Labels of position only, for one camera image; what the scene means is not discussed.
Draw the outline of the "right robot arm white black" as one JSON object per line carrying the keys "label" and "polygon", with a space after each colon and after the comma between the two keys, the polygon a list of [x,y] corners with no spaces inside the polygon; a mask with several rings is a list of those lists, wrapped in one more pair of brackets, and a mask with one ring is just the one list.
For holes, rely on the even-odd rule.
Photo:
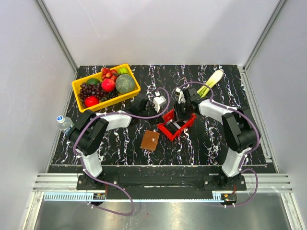
{"label": "right robot arm white black", "polygon": [[177,120],[188,120],[192,114],[198,114],[223,125],[228,152],[218,184],[222,189],[230,189],[236,183],[234,176],[241,171],[243,157],[260,143],[260,133],[250,109],[226,106],[213,99],[201,98],[193,87],[183,90],[176,88],[176,94],[178,101],[174,104],[174,110]]}

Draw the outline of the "red plastic card box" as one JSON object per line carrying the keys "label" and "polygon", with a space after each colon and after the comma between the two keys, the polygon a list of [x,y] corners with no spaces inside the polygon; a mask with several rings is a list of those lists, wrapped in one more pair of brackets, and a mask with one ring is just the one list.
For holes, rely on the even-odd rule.
{"label": "red plastic card box", "polygon": [[157,125],[158,129],[170,140],[178,138],[183,131],[189,129],[196,119],[194,114],[191,114],[188,120],[175,121],[176,113],[172,109],[166,115],[164,115],[164,122]]}

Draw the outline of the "brown leather card holder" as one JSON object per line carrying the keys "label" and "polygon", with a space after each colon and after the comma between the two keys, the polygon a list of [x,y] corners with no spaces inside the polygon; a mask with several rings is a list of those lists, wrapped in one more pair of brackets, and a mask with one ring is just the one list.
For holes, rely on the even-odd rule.
{"label": "brown leather card holder", "polygon": [[155,151],[159,142],[158,132],[146,130],[141,142],[141,149]]}

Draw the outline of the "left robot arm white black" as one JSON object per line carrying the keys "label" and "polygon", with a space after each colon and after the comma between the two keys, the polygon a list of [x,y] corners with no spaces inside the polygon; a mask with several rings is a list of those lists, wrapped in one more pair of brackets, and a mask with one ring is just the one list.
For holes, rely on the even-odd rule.
{"label": "left robot arm white black", "polygon": [[124,110],[106,114],[86,110],[72,127],[68,138],[75,146],[75,152],[82,159],[83,170],[89,175],[87,183],[93,189],[99,189],[104,184],[101,175],[103,169],[98,159],[98,149],[106,131],[126,128],[139,121],[139,117],[148,119],[157,115],[154,104],[145,95],[136,96]]}

